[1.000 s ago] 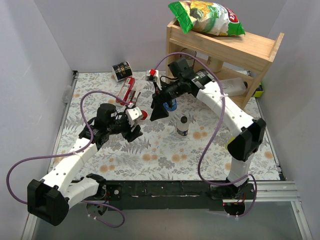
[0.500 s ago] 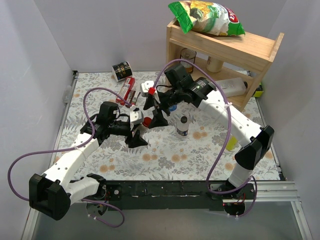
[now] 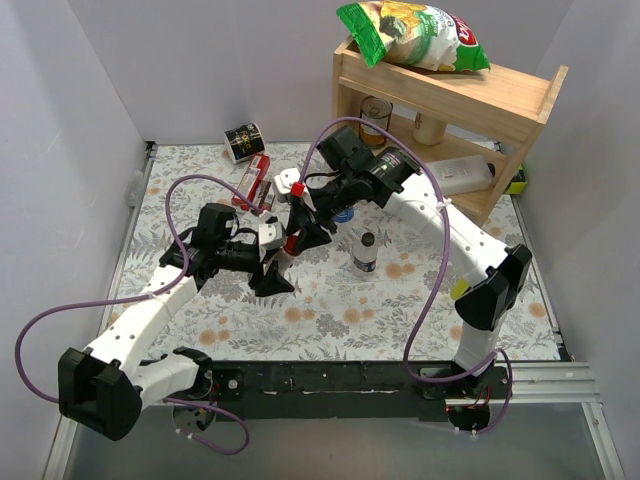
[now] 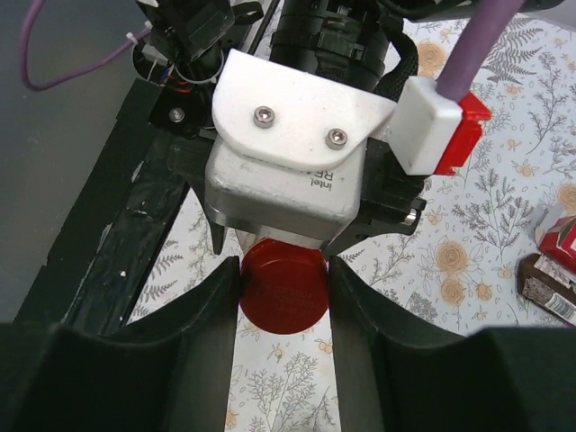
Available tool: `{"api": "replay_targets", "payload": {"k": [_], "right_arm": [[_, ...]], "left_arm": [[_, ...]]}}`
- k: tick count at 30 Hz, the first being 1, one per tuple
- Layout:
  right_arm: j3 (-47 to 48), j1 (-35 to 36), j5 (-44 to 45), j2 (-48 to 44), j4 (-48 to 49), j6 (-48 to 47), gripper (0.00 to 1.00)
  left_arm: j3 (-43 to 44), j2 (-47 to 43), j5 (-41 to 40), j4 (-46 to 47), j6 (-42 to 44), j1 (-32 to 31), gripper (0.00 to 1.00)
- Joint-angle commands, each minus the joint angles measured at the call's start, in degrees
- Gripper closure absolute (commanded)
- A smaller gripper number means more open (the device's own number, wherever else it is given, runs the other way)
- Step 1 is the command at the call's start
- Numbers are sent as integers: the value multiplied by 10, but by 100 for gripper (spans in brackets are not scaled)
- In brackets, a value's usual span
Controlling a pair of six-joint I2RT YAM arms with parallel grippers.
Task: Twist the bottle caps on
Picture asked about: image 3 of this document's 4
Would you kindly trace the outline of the clear red-label bottle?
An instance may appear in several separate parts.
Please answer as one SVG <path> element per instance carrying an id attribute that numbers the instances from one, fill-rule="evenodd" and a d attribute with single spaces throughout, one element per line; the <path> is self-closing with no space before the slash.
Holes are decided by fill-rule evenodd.
<path id="1" fill-rule="evenodd" d="M 278 271 L 281 275 L 288 271 L 297 257 L 294 252 L 297 240 L 297 235 L 289 236 L 285 245 L 272 257 L 272 260 L 277 263 Z"/>

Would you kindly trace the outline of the red bottle cap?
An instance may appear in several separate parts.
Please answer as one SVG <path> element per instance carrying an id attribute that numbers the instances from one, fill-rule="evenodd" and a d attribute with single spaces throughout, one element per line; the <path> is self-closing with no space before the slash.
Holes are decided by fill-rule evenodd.
<path id="1" fill-rule="evenodd" d="M 297 235 L 290 235 L 287 237 L 286 243 L 284 245 L 283 250 L 291 255 L 291 256 L 298 256 L 300 254 L 300 251 L 297 247 L 297 243 L 298 243 L 298 236 Z"/>

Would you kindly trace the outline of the blue-label Pocari bottle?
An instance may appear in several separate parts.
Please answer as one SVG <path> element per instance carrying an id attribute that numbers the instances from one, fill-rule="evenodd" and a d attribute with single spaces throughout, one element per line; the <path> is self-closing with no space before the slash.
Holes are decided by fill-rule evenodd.
<path id="1" fill-rule="evenodd" d="M 339 224 L 350 222 L 354 218 L 354 208 L 349 207 L 334 217 L 334 221 Z"/>

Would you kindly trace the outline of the black bottle cap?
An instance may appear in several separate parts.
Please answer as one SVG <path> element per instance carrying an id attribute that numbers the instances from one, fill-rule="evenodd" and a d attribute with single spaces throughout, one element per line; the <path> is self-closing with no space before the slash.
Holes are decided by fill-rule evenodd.
<path id="1" fill-rule="evenodd" d="M 370 232 L 364 233 L 361 237 L 361 243 L 366 247 L 372 246 L 375 243 L 375 235 Z"/>

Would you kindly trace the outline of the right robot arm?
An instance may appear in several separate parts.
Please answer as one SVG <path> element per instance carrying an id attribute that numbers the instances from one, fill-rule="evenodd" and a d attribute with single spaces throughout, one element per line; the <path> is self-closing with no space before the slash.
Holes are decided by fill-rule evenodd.
<path id="1" fill-rule="evenodd" d="M 424 381 L 453 383 L 464 397 L 479 395 L 489 384 L 499 331 L 522 290 L 531 251 L 489 236 L 461 213 L 443 196 L 434 174 L 398 139 L 374 153 L 342 127 L 311 149 L 332 169 L 332 180 L 312 188 L 304 169 L 286 170 L 274 179 L 278 196 L 291 205 L 286 233 L 296 238 L 293 254 L 328 244 L 337 231 L 335 216 L 361 201 L 376 204 L 442 246 L 441 265 L 454 266 L 467 284 L 454 302 L 462 336 L 450 376 Z"/>

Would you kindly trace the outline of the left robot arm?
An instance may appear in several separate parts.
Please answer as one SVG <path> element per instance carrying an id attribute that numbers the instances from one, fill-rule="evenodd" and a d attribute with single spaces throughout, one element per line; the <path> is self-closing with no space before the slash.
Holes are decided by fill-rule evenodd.
<path id="1" fill-rule="evenodd" d="M 130 306 L 84 350 L 58 362 L 60 413 L 110 440 L 120 440 L 141 412 L 173 394 L 210 399 L 217 382 L 204 353 L 180 347 L 161 359 L 144 357 L 158 335 L 219 271 L 243 272 L 258 297 L 293 291 L 276 254 L 285 229 L 270 212 L 257 229 L 239 227 L 234 208 L 208 203 L 195 226 L 161 256 L 142 301 Z"/>

